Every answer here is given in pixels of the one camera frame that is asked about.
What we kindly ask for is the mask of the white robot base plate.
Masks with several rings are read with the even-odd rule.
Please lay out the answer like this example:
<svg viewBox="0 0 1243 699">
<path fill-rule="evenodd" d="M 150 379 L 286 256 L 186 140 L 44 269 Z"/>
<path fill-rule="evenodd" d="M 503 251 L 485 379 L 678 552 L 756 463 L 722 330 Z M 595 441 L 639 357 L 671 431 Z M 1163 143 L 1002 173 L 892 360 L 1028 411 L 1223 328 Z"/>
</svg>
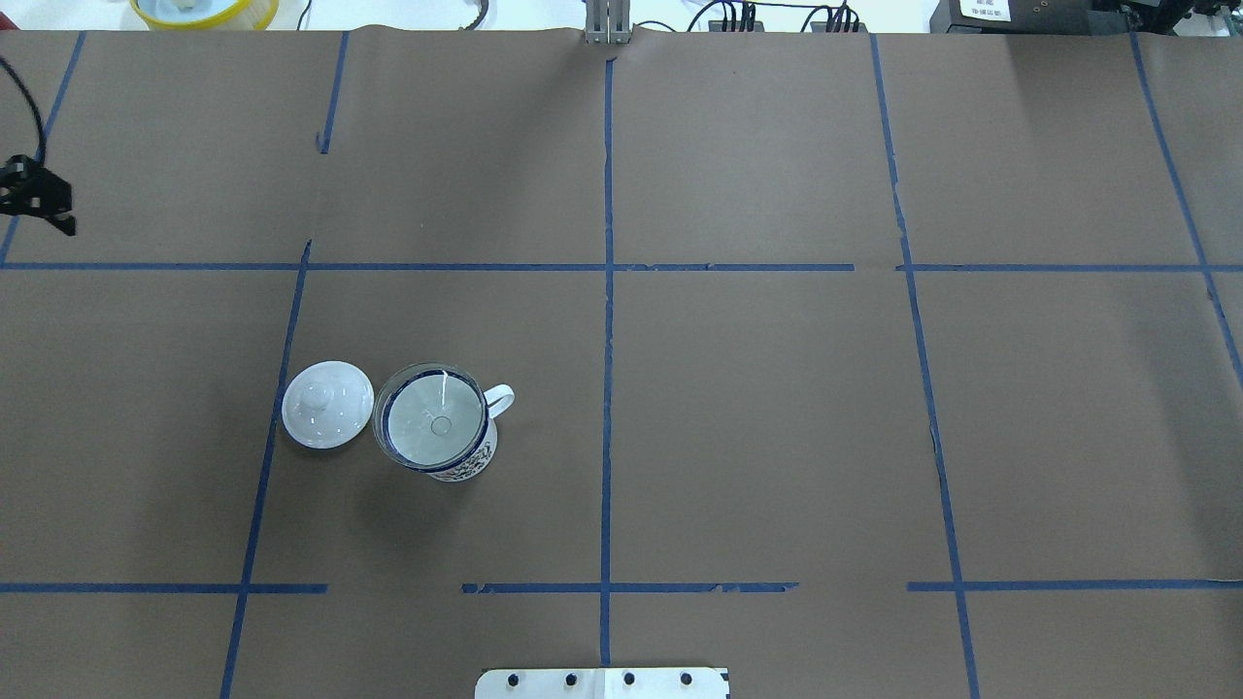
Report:
<svg viewBox="0 0 1243 699">
<path fill-rule="evenodd" d="M 711 667 L 485 670 L 475 698 L 728 698 L 728 670 Z"/>
</svg>

